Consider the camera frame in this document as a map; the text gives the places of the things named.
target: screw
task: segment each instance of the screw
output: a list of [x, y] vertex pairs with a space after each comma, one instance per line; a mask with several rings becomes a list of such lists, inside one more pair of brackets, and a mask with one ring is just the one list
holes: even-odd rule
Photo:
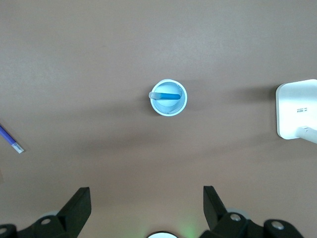
[[271, 223], [272, 226], [278, 230], [283, 230], [284, 229], [284, 226], [282, 223], [278, 222], [278, 221], [274, 221]]
[[41, 225], [46, 225], [46, 224], [48, 224], [50, 222], [51, 222], [50, 218], [46, 218], [46, 219], [41, 221]]
[[230, 218], [235, 222], [241, 221], [241, 217], [238, 214], [231, 214]]
[[7, 228], [5, 227], [0, 228], [0, 235], [6, 233], [6, 231], [7, 231]]

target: cup rim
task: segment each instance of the cup rim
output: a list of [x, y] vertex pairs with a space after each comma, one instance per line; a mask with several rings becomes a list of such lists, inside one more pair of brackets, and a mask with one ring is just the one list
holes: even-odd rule
[[162, 115], [162, 116], [165, 116], [165, 117], [172, 117], [172, 116], [175, 116], [175, 115], [181, 113], [181, 112], [184, 110], [184, 108], [186, 107], [186, 104], [187, 104], [187, 92], [186, 92], [186, 89], [184, 88], [184, 86], [183, 86], [181, 83], [179, 83], [179, 82], [177, 82], [177, 81], [175, 81], [175, 80], [173, 80], [173, 79], [169, 79], [169, 78], [168, 78], [168, 79], [163, 79], [163, 80], [161, 80], [160, 82], [158, 82], [158, 83], [154, 86], [154, 88], [152, 89], [151, 92], [155, 92], [155, 90], [156, 90], [157, 87], [159, 87], [161, 84], [167, 83], [167, 82], [175, 83], [175, 84], [177, 84], [179, 87], [182, 88], [182, 90], [184, 91], [184, 96], [185, 96], [185, 101], [184, 101], [183, 106], [182, 106], [177, 112], [175, 112], [175, 113], [166, 114], [166, 113], [160, 112], [160, 111], [155, 107], [152, 98], [150, 99], [150, 101], [151, 101], [151, 105], [152, 105], [153, 109], [154, 109], [158, 114], [160, 114], [160, 115]]

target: blue pen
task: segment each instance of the blue pen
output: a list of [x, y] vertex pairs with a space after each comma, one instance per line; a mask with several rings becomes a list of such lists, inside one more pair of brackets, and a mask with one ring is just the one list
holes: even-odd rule
[[24, 150], [22, 147], [9, 135], [8, 132], [0, 125], [0, 135], [19, 153], [21, 154]]

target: blue stick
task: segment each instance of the blue stick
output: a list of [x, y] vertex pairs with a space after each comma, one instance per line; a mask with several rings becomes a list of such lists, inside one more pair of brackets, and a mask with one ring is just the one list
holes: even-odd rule
[[167, 99], [167, 100], [179, 100], [180, 95], [179, 94], [172, 94], [172, 93], [155, 93], [150, 92], [149, 98], [151, 99]]
[[22, 147], [10, 136], [8, 132], [0, 125], [0, 135], [19, 153], [21, 154], [24, 150]]

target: white paper cup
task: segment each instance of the white paper cup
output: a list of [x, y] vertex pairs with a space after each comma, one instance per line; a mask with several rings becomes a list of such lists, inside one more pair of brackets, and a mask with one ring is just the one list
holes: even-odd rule
[[152, 92], [179, 94], [178, 100], [150, 99], [153, 109], [160, 115], [172, 117], [181, 113], [187, 104], [187, 92], [183, 85], [172, 79], [164, 79], [154, 86]]

